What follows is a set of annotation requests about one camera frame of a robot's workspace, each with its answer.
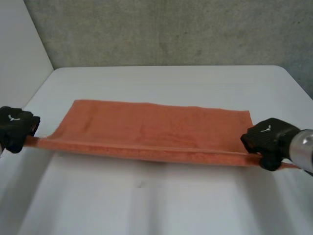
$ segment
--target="metal robot arm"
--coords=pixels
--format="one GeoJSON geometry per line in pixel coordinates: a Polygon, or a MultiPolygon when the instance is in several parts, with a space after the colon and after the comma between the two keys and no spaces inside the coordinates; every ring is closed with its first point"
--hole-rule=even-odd
{"type": "Polygon", "coordinates": [[[241,141],[249,153],[260,153],[260,166],[277,170],[284,158],[313,173],[313,130],[300,130],[284,121],[270,118],[243,134],[241,141]]]}

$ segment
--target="concrete wall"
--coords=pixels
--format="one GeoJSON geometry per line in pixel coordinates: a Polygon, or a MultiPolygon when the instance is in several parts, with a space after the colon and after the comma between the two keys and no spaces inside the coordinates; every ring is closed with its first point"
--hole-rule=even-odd
{"type": "Polygon", "coordinates": [[[279,65],[313,97],[311,0],[24,0],[54,68],[279,65]]]}

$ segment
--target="silver cylinder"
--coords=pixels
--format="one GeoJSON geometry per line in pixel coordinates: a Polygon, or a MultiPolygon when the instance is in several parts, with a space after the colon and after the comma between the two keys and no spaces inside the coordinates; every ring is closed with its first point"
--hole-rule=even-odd
{"type": "Polygon", "coordinates": [[[313,173],[313,130],[303,130],[293,137],[289,146],[291,161],[298,167],[313,173]]]}

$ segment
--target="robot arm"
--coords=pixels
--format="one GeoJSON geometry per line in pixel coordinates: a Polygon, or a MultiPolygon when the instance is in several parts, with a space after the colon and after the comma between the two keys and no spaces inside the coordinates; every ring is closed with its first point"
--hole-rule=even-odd
{"type": "Polygon", "coordinates": [[[27,136],[34,136],[40,118],[31,112],[10,107],[0,108],[0,155],[6,148],[12,153],[19,153],[27,136]]]}
{"type": "Polygon", "coordinates": [[[300,130],[284,121],[270,118],[243,134],[241,141],[249,153],[260,153],[260,166],[277,170],[284,158],[313,173],[313,130],[300,130]]]}

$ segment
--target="orange towel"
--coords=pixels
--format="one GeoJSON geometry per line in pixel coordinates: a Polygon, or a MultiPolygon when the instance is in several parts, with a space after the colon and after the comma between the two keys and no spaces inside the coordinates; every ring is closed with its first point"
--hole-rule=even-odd
{"type": "Polygon", "coordinates": [[[251,126],[249,111],[77,100],[51,136],[30,137],[26,144],[149,161],[251,166],[260,156],[248,154],[240,141],[251,126]]]}

